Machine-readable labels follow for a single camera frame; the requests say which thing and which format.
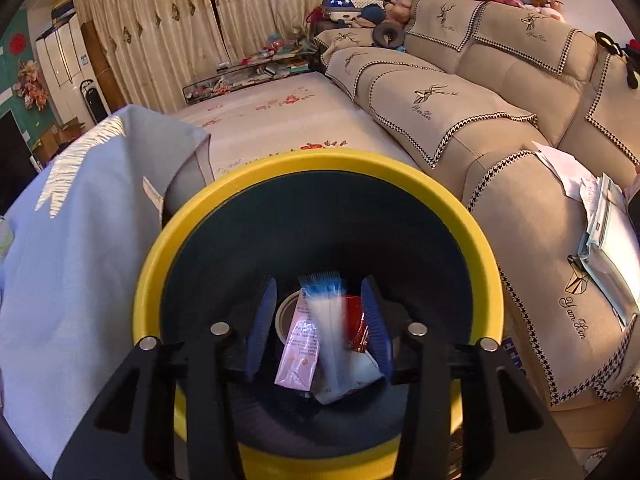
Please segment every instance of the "green wall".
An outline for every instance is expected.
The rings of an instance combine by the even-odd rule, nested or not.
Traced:
[[[27,47],[18,56],[12,56],[9,52],[9,42],[14,34],[21,32],[27,39]],[[31,41],[29,38],[29,27],[27,26],[27,11],[19,10],[14,16],[9,27],[0,40],[0,45],[4,52],[0,56],[0,93],[4,92],[7,88],[13,86],[18,81],[18,62],[21,60],[27,62],[30,59],[34,59],[33,50],[31,49]],[[28,132],[30,139],[28,145],[32,148],[40,136],[55,122],[51,106],[47,103],[47,106],[38,111],[38,107],[33,105],[31,110],[27,110],[24,107],[24,100],[13,92],[12,97],[7,99],[4,103],[0,104],[0,116],[4,115],[6,111],[11,109],[14,113],[14,118],[18,123],[18,127],[22,132]]]

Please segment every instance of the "beige leather sofa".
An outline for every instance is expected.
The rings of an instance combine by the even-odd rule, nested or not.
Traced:
[[[326,75],[468,205],[502,273],[503,346],[573,447],[607,447],[640,390],[633,376],[608,386],[628,331],[572,259],[584,207],[532,141],[625,187],[640,164],[640,90],[591,36],[525,9],[417,0],[405,32],[406,53],[373,47],[371,30],[323,32]]]

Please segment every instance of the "metal screw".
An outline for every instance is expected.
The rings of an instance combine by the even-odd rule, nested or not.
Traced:
[[[231,330],[231,327],[224,321],[219,321],[211,325],[211,333],[213,335],[225,335],[229,330]]]
[[[483,337],[480,340],[480,348],[482,348],[482,350],[486,350],[487,352],[495,352],[499,348],[499,346],[498,343],[490,337]]]
[[[422,323],[411,323],[411,325],[409,325],[409,334],[418,336],[427,335],[427,327]]]
[[[143,350],[153,350],[157,344],[156,338],[148,335],[140,341],[140,348]]]

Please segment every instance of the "red circular decoration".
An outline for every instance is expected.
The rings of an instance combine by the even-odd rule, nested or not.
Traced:
[[[12,56],[18,56],[18,54],[23,53],[25,48],[27,48],[27,38],[25,38],[24,34],[21,32],[14,34],[9,41],[9,52]]]

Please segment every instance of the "red wrapper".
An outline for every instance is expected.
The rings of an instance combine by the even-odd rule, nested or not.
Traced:
[[[364,322],[364,312],[359,296],[347,296],[347,343],[355,352],[367,349],[369,330]]]

